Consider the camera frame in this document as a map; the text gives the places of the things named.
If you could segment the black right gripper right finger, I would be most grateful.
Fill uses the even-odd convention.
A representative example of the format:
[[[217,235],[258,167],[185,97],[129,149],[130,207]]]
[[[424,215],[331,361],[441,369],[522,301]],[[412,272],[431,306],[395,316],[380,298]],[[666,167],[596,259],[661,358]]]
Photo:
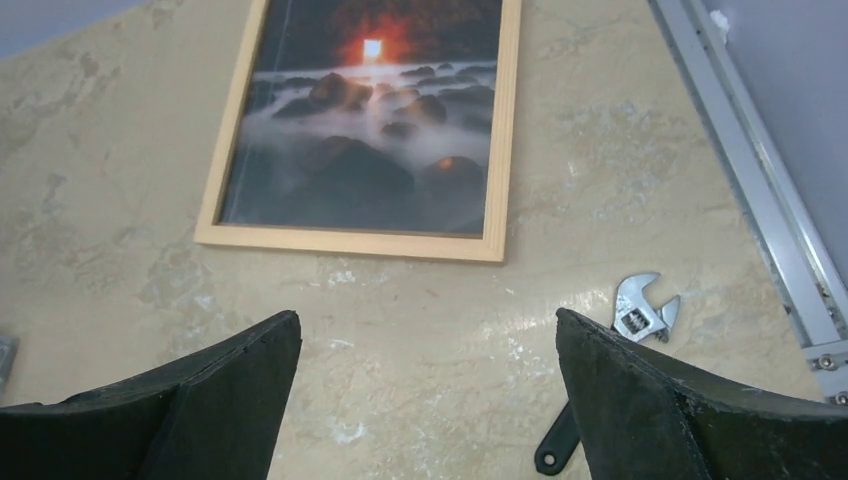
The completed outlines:
[[[748,386],[567,308],[556,349],[595,479],[843,479],[847,410]]]

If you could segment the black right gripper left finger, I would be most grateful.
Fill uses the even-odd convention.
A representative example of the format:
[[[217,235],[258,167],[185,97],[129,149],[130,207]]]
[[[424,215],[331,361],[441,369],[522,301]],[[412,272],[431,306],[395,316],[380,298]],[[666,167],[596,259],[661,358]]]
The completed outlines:
[[[301,352],[285,310],[55,404],[1,411],[5,479],[263,479]]]

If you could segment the wooden picture frame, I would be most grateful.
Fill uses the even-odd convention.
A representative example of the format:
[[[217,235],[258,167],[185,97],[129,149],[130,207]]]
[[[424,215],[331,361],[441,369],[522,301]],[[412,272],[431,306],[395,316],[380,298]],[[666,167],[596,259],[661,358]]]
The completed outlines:
[[[203,245],[498,264],[518,1],[254,1]]]

